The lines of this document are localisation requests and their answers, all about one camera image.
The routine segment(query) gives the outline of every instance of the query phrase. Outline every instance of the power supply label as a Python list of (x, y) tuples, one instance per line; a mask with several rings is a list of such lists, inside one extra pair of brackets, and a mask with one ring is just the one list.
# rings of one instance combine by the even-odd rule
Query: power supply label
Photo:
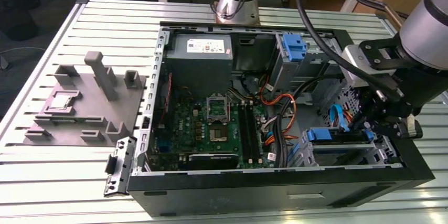
[(223, 39), (189, 39), (187, 41), (187, 52), (205, 52), (208, 54), (224, 54)]

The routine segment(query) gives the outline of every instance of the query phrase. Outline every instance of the blue latch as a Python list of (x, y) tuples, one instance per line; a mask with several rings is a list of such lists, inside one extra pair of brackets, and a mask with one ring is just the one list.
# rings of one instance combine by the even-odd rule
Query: blue latch
[(315, 140), (332, 140), (329, 130), (327, 128), (321, 129), (312, 129), (311, 131), (307, 132), (308, 134), (308, 140), (315, 141)]
[(287, 49), (289, 61), (301, 61), (307, 54), (307, 43), (303, 42), (300, 35), (283, 34), (283, 46)]
[(375, 134), (373, 134), (373, 132), (369, 131), (369, 130), (364, 130), (364, 133), (365, 133), (365, 135), (367, 135), (369, 141), (372, 141), (372, 140), (375, 139)]
[(344, 110), (339, 104), (333, 104), (329, 108), (329, 121), (331, 123), (336, 120), (336, 115), (339, 118), (339, 125), (345, 132), (351, 131), (344, 120)]

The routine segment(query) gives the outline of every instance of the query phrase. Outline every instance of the metal frame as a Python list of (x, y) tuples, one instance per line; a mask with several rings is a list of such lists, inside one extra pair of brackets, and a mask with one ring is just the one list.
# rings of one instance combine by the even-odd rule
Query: metal frame
[[(105, 52), (104, 64), (113, 67), (115, 73), (124, 68), (141, 71), (143, 68), (136, 66), (152, 65), (153, 62), (160, 21), (213, 23), (215, 19), (207, 5), (183, 3), (89, 0), (87, 8), (75, 12), (71, 13), (69, 24), (64, 23), (63, 31), (48, 48), (48, 59), (40, 62), (43, 70), (33, 72), (28, 81), (31, 85), (23, 88), (8, 112), (9, 118), (1, 122), (0, 145), (4, 147), (0, 148), (0, 172), (8, 175), (0, 178), (3, 222), (219, 223), (231, 219), (235, 223), (300, 220), (305, 223), (348, 224), (368, 223), (373, 219), (408, 223), (443, 222), (448, 219), (448, 163), (444, 161), (448, 154), (448, 106), (443, 104), (441, 98), (436, 98), (423, 108), (417, 120), (424, 128), (424, 139), (413, 141), (436, 180), (415, 189), (395, 191), (356, 208), (156, 218), (145, 213), (131, 196), (104, 198), (104, 166), (113, 152), (112, 147), (15, 145), (15, 140), (21, 142), (24, 137), (20, 128), (32, 123), (33, 115), (25, 113), (33, 113), (41, 108), (39, 99), (48, 97), (51, 88), (45, 87), (55, 84), (53, 77), (45, 76), (55, 71), (56, 66), (52, 64), (83, 64), (77, 57), (83, 57), (85, 50), (95, 46)], [(356, 44), (367, 39), (389, 38), (393, 35), (381, 20), (371, 14), (311, 10), (308, 15), (316, 28), (347, 30)], [(264, 26), (303, 27), (299, 14), (292, 9), (261, 7), (260, 22)], [(152, 66), (141, 71), (143, 75), (149, 76), (149, 70)], [(136, 126), (141, 120), (143, 116), (139, 115)]]

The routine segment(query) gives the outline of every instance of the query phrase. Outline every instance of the green circuit board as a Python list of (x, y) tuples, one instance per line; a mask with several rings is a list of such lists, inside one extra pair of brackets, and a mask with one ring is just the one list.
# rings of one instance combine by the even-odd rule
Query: green circuit board
[[(159, 146), (163, 146), (159, 163), (160, 170), (176, 170), (176, 154), (189, 153), (232, 153), (239, 155), (237, 168), (269, 168), (272, 161), (267, 159), (268, 154), (263, 153), (261, 136), (257, 132), (257, 142), (260, 151), (260, 160), (252, 163), (243, 160), (243, 144), (240, 138), (240, 117), (239, 104), (229, 103), (227, 108), (229, 121), (227, 124), (212, 123), (207, 121), (207, 103), (184, 102), (176, 104), (173, 114), (173, 127), (169, 140), (159, 140)], [(260, 127), (260, 120), (265, 117), (264, 106), (253, 105), (253, 116), (256, 129)], [(211, 106), (211, 115), (223, 115), (223, 106)]]

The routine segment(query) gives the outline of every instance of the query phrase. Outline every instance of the sticker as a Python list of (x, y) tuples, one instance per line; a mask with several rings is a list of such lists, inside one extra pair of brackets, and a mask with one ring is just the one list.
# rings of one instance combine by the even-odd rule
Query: sticker
[(273, 87), (267, 83), (265, 88), (272, 92)]
[(272, 152), (268, 153), (268, 160), (275, 161), (275, 158), (277, 157), (277, 155)]
[(223, 39), (189, 39), (187, 42), (187, 52), (209, 54), (224, 53)]

